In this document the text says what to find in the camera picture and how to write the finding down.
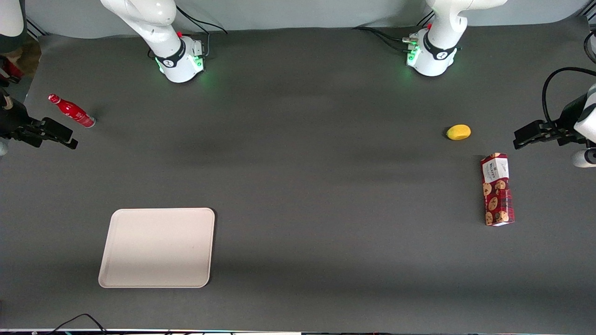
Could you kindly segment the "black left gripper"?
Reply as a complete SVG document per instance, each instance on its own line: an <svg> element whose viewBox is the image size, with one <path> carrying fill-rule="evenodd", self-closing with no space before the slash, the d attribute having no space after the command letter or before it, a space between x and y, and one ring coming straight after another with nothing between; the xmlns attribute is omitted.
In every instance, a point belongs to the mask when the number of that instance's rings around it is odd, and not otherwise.
<svg viewBox="0 0 596 335"><path fill-rule="evenodd" d="M577 140L588 140L585 135L581 135L574 126L579 121L588 94L585 93L567 104L558 117L554 120L546 109L547 123L542 120L535 120L514 131L515 139L513 146L515 150L520 150L528 144L538 142L547 142L557 140L559 146L565 146L570 143L576 143Z"/></svg>

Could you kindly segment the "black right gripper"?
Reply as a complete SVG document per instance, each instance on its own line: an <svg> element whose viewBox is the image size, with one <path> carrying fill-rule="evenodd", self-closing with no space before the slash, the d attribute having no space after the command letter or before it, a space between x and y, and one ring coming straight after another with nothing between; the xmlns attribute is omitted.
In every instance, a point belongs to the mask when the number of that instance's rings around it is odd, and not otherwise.
<svg viewBox="0 0 596 335"><path fill-rule="evenodd" d="M26 107L21 102L13 100L6 90L0 91L0 135L2 138L22 141L36 148L41 147L45 140L60 143L71 150L76 149L78 142L72 138L72 129L49 117L44 117L41 120L40 130L39 121L28 115Z"/></svg>

